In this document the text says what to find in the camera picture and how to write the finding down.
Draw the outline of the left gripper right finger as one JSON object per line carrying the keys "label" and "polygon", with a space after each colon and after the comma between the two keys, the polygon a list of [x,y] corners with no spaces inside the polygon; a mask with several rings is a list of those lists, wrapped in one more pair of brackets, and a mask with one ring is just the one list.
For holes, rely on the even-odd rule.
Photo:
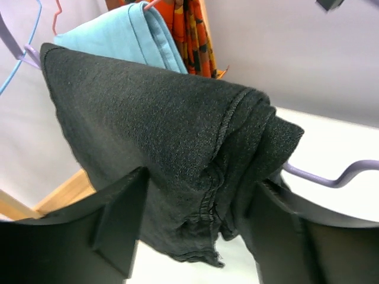
{"label": "left gripper right finger", "polygon": [[236,225],[260,283],[377,283],[378,223],[242,177]]}

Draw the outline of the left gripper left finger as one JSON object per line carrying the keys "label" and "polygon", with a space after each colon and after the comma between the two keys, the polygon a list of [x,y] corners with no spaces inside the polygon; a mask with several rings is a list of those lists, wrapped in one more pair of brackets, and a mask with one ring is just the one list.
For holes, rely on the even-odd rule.
{"label": "left gripper left finger", "polygon": [[43,218],[1,222],[1,282],[124,283],[131,277],[149,172]]}

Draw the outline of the black trousers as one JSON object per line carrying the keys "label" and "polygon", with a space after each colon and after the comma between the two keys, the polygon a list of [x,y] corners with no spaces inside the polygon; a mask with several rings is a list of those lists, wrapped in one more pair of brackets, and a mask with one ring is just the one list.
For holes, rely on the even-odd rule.
{"label": "black trousers", "polygon": [[93,187],[146,167],[142,242],[179,262],[222,267],[218,236],[241,230],[233,210],[282,182],[303,129],[247,86],[50,43],[40,58],[62,133]]}

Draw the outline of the light blue trousers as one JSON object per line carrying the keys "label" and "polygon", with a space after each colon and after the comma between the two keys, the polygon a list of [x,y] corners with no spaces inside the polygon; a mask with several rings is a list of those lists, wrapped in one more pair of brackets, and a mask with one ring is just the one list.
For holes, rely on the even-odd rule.
{"label": "light blue trousers", "polygon": [[58,34],[54,43],[71,50],[187,74],[166,22],[146,1],[106,12]]}

